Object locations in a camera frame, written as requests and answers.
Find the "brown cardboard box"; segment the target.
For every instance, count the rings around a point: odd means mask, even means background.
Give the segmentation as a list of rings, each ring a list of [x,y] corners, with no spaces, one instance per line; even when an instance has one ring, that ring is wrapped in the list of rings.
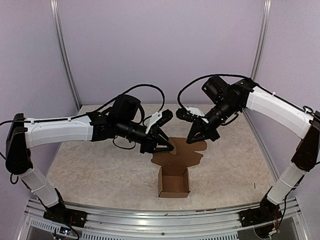
[[[151,162],[160,166],[158,172],[159,198],[186,198],[190,190],[189,167],[196,166],[203,158],[207,143],[202,140],[188,144],[184,137],[171,137],[172,151],[154,153]]]

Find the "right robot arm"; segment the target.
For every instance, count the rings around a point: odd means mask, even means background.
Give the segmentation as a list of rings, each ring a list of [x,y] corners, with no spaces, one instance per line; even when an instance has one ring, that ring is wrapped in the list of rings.
[[[251,78],[239,75],[234,84],[223,80],[224,74],[207,75],[202,91],[214,103],[206,114],[198,109],[187,109],[192,126],[186,142],[193,144],[204,140],[217,140],[218,127],[230,123],[231,115],[245,109],[258,112],[292,131],[300,143],[288,167],[270,188],[256,210],[256,218],[266,222],[279,208],[279,204],[296,188],[304,175],[317,164],[320,150],[320,113],[300,108],[276,96]]]

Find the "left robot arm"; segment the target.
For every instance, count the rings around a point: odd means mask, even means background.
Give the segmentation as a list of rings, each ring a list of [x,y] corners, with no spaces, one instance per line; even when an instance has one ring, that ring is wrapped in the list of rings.
[[[170,121],[170,110],[157,111],[147,125],[134,122],[136,113],[144,112],[141,101],[131,95],[118,95],[111,107],[66,118],[26,118],[18,113],[11,120],[6,139],[5,167],[22,180],[47,208],[50,216],[63,223],[71,218],[59,191],[33,166],[31,148],[72,141],[100,142],[122,137],[140,145],[140,153],[160,153],[174,150],[161,127]]]

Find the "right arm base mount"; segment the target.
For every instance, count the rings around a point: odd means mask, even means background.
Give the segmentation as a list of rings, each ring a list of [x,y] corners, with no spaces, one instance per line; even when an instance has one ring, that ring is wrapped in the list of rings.
[[[279,209],[276,209],[274,212],[270,212],[269,209],[262,207],[249,208],[247,210],[240,211],[238,215],[242,227],[259,225],[276,219],[280,220],[283,216]]]

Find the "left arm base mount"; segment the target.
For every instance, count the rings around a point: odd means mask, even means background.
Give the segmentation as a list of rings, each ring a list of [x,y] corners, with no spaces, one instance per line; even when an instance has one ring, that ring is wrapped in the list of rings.
[[[43,214],[44,219],[79,228],[83,228],[85,226],[87,216],[88,213],[85,211],[70,208],[49,209]]]

